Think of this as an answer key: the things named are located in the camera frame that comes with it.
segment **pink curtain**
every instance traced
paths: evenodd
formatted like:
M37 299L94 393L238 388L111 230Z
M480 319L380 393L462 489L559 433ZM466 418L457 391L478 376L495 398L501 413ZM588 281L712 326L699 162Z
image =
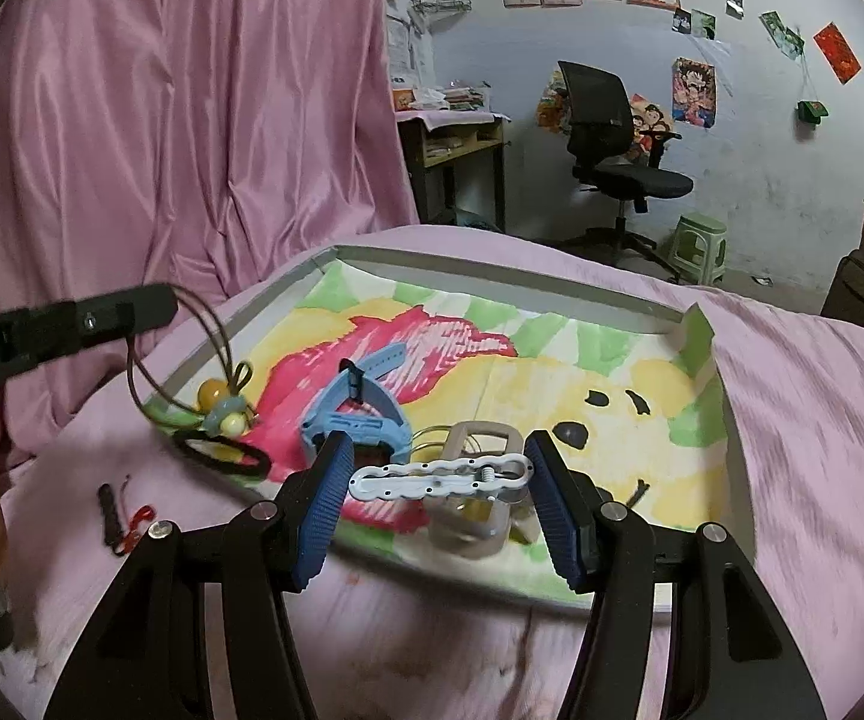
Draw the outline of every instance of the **pink curtain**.
M382 0L0 11L0 312L161 280L219 301L296 252L415 220ZM9 382L1 459L40 450L124 351Z

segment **black painted eye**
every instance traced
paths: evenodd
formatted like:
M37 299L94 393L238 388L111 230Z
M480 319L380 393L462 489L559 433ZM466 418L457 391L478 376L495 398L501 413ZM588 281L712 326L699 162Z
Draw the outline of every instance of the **black painted eye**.
M596 391L595 389L589 390L589 397L586 398L586 403L590 406L607 406L608 405L608 395L604 392Z
M649 408L649 404L645 402L645 398L637 392L632 392L630 389L626 389L625 394L632 399L632 405L635 406L635 411L637 413L640 415L643 415L644 413L651 415L652 410Z
M585 449L589 442L589 428L580 422L560 422L552 428L552 435L573 449Z

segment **chair seat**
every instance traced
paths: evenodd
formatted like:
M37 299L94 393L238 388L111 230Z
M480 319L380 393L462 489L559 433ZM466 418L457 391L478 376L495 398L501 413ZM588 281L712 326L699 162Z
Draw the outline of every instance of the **chair seat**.
M694 186L692 179L686 175L644 165L598 165L593 169L577 165L572 174L619 200L684 197Z

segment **office chair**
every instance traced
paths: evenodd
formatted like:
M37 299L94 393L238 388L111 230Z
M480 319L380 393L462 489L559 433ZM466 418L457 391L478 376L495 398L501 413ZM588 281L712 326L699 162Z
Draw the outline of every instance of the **office chair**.
M673 199L692 191L692 179L670 170L659 170L665 142L682 137L675 132L647 130L652 138L648 167L642 165L608 165L603 160L625 154L635 141L632 108L622 79L606 71L560 62L565 89L572 107L572 136L568 151L575 155L572 175L592 189L618 200L619 214L615 227L590 227L586 234L570 241L556 242L555 248L576 245L608 245L608 264L615 266L623 250L638 252L647 260L661 265L671 274L676 272L656 253L658 244L626 230L626 204L630 201L640 214L649 210L647 197Z

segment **blue watch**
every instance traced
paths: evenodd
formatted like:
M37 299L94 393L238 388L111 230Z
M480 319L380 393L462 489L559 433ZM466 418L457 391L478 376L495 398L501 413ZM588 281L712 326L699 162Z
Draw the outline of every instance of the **blue watch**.
M412 426L392 394L376 381L405 362L405 344L391 343L358 365L343 360L342 370L312 401L302 418L301 437L309 461L333 430L349 434L354 445L385 447L391 462L406 464L412 454ZM347 400L366 404L380 416L340 413Z

